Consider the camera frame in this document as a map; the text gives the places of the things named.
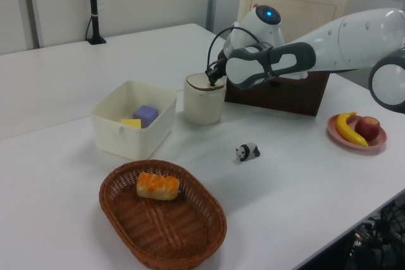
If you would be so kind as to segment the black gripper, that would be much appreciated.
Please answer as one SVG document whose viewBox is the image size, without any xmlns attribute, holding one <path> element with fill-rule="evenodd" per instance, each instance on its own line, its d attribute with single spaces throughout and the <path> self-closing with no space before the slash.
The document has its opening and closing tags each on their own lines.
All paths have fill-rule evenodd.
<svg viewBox="0 0 405 270">
<path fill-rule="evenodd" d="M 226 75 L 226 58 L 217 59 L 212 68 L 206 70 L 206 76 L 208 77 L 210 86 L 221 87 L 221 78 Z"/>
</svg>

